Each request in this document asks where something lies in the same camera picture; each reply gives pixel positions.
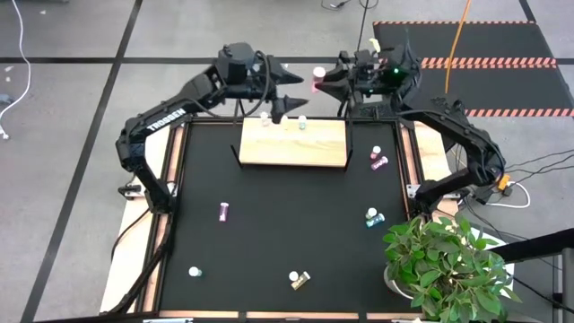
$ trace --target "wooden platform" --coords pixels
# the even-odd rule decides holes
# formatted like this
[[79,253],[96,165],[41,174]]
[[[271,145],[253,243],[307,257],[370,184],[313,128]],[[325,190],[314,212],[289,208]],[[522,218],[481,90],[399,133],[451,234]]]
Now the wooden platform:
[[305,130],[290,118],[264,127],[260,118],[243,120],[239,161],[245,164],[344,167],[347,137],[341,120],[307,120]]

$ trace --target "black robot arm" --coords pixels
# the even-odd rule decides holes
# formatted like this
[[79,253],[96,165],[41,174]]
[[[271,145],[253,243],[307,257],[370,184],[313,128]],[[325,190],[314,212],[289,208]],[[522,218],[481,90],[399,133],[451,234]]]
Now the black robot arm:
[[[413,194],[415,212],[432,213],[444,195],[460,188],[496,183],[504,173],[504,158],[489,134],[468,122],[460,100],[437,98],[423,108],[408,104],[422,79],[421,60],[408,41],[404,47],[387,48],[380,54],[375,59],[368,50],[357,51],[352,65],[348,54],[342,51],[335,69],[315,86],[342,102],[339,115],[346,106],[344,115],[351,118],[381,116],[421,121],[441,133],[445,152],[454,144],[465,148],[467,168],[438,181],[424,180]],[[363,97],[373,94],[382,95],[383,100],[363,101]]]
[[301,82],[302,78],[285,71],[276,58],[254,52],[247,43],[225,46],[213,64],[187,82],[177,95],[126,122],[116,141],[121,165],[142,181],[150,209],[169,213],[173,198],[167,184],[155,177],[145,160],[145,139],[149,135],[185,115],[206,112],[225,99],[260,100],[247,115],[269,100],[272,120],[279,123],[284,113],[307,101],[278,97],[277,85]]

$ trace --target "wooden table frame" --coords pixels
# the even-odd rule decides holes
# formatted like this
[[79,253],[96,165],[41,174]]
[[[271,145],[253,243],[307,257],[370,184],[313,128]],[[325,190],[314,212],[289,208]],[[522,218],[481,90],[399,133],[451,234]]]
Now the wooden table frame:
[[[187,131],[189,127],[164,128],[160,132],[150,136],[146,142],[146,160],[154,174],[166,181],[178,182],[183,162],[183,150],[186,146]],[[444,152],[442,139],[439,133],[429,127],[415,123],[414,130],[401,128],[406,168],[408,169],[408,181],[410,184],[418,184],[421,175],[425,179],[443,179],[450,174],[447,157]],[[127,201],[126,210],[120,226],[122,232],[138,215],[147,207],[144,197],[137,197]],[[455,201],[442,201],[439,209],[449,214],[457,211]],[[441,212],[435,212],[433,218],[445,216]],[[100,311],[107,311],[120,302],[126,291],[140,275],[144,261],[158,248],[163,238],[164,229],[168,222],[167,214],[147,214],[125,238],[117,245],[112,261],[108,283],[104,292]],[[158,264],[147,285],[143,288],[140,297],[130,308],[130,312],[150,312],[158,308],[159,294],[161,290],[160,270],[165,266],[165,261]],[[359,319],[358,313],[314,313],[314,312],[261,312],[248,311],[244,314],[246,319]],[[238,311],[205,311],[205,310],[163,310],[160,311],[162,318],[195,318],[195,319],[239,319]],[[367,313],[368,320],[382,319],[415,319],[422,317],[421,313]]]

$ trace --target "white bottle cap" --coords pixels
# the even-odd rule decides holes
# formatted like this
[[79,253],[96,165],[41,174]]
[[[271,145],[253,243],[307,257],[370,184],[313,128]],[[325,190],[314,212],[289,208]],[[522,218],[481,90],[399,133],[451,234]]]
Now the white bottle cap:
[[292,282],[296,281],[299,279],[299,274],[297,274],[296,271],[292,271],[289,273],[289,280],[291,280]]
[[326,75],[326,69],[325,68],[323,68],[321,66],[313,68],[313,76],[325,77],[325,75]]
[[196,266],[192,266],[191,268],[189,268],[189,275],[192,277],[197,277],[200,275],[200,271],[199,268],[197,268]]

